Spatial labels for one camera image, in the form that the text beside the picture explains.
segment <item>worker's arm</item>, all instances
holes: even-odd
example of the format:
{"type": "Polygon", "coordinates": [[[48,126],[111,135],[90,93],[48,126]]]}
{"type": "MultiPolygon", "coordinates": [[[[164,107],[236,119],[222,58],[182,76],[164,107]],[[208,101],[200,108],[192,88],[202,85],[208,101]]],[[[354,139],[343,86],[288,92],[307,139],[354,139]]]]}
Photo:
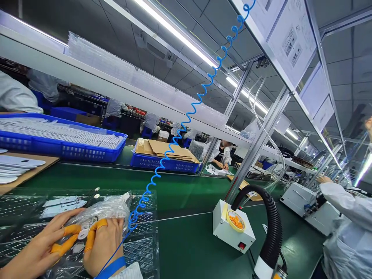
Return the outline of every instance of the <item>worker's arm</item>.
{"type": "Polygon", "coordinates": [[[353,197],[336,183],[320,184],[324,197],[352,222],[372,232],[372,199],[353,197]]]}
{"type": "Polygon", "coordinates": [[[30,89],[0,71],[0,107],[8,112],[43,113],[30,89]]]}

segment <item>white machine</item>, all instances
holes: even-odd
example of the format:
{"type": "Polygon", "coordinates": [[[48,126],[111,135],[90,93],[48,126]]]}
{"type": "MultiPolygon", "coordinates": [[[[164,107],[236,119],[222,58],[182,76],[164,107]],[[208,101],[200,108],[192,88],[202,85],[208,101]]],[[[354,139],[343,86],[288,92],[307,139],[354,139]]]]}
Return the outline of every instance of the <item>white machine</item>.
{"type": "Polygon", "coordinates": [[[231,205],[222,200],[213,210],[213,235],[243,254],[256,240],[247,215],[239,209],[231,210],[231,205]]]}
{"type": "Polygon", "coordinates": [[[312,213],[307,212],[304,206],[314,204],[317,194],[298,183],[292,183],[280,201],[325,236],[331,233],[332,221],[340,214],[329,202],[325,202],[312,213]]]}

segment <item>fluorescent light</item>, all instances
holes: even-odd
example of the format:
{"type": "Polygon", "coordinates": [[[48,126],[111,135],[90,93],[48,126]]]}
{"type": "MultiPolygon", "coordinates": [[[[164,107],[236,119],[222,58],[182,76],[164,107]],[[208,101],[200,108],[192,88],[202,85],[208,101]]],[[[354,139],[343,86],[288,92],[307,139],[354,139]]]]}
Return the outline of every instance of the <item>fluorescent light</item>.
{"type": "Polygon", "coordinates": [[[295,140],[298,140],[298,136],[291,130],[291,129],[287,129],[286,130],[286,132],[288,133],[288,134],[290,134],[291,135],[291,137],[292,138],[294,138],[295,140]]]}
{"type": "MultiPolygon", "coordinates": [[[[231,77],[227,77],[226,80],[228,82],[230,82],[232,84],[232,86],[234,87],[237,87],[238,84],[231,78],[231,77]]],[[[252,97],[252,95],[248,94],[247,91],[245,91],[244,89],[241,91],[241,93],[249,98],[249,100],[253,103],[255,101],[255,99],[252,97]]],[[[267,108],[264,107],[264,105],[262,105],[258,100],[256,100],[256,107],[258,107],[261,111],[263,111],[265,114],[267,114],[268,110],[267,108]]]]}
{"type": "Polygon", "coordinates": [[[366,171],[369,169],[369,167],[371,166],[372,164],[372,154],[369,153],[368,154],[368,158],[367,160],[365,161],[364,165],[363,165],[363,169],[361,170],[361,172],[359,173],[359,176],[358,176],[358,179],[355,181],[354,183],[354,187],[356,187],[359,183],[359,181],[362,179],[363,175],[366,173],[366,171]]]}
{"type": "Polygon", "coordinates": [[[151,6],[146,4],[143,0],[134,0],[139,6],[141,6],[146,12],[148,12],[154,19],[156,19],[162,26],[167,28],[174,36],[183,42],[188,48],[196,53],[201,59],[203,59],[209,66],[217,65],[214,61],[210,60],[205,56],[198,48],[195,47],[190,41],[188,41],[180,32],[178,32],[173,26],[171,26],[164,18],[162,18],[151,6]]]}

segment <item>blue plastic tray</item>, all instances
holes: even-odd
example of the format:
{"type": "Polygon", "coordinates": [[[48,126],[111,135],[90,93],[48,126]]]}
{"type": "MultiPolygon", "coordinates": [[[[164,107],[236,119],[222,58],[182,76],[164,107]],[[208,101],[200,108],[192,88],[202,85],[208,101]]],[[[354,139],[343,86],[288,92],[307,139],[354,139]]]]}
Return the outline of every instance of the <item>blue plastic tray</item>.
{"type": "MultiPolygon", "coordinates": [[[[146,156],[133,153],[131,160],[132,167],[141,167],[146,169],[155,169],[160,166],[160,157],[146,156]]],[[[170,161],[164,160],[163,165],[166,170],[169,171],[179,171],[179,172],[193,172],[195,173],[198,170],[199,164],[173,160],[170,161]]]]}
{"type": "MultiPolygon", "coordinates": [[[[65,120],[45,114],[27,113],[27,114],[3,114],[0,118],[14,117],[35,117],[44,118],[49,121],[57,120],[58,123],[73,124],[90,129],[104,130],[102,128],[65,120]]],[[[74,159],[94,162],[114,162],[125,146],[126,134],[106,130],[107,134],[122,136],[124,139],[116,149],[85,145],[81,143],[71,143],[61,140],[53,140],[38,136],[29,136],[24,134],[0,131],[0,147],[6,149],[16,149],[20,151],[35,152],[47,155],[54,155],[63,159],[74,159]]]]}

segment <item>overhead shelf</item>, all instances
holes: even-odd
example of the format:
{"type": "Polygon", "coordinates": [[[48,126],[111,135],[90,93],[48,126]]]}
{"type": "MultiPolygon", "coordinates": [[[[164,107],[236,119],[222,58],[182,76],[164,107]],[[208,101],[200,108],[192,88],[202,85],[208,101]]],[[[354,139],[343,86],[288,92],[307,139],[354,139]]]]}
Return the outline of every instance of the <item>overhead shelf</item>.
{"type": "MultiPolygon", "coordinates": [[[[3,26],[0,26],[0,56],[173,121],[187,120],[185,113],[149,93],[3,26]]],[[[192,118],[189,126],[245,148],[252,144],[225,127],[205,120],[192,118]]]]}

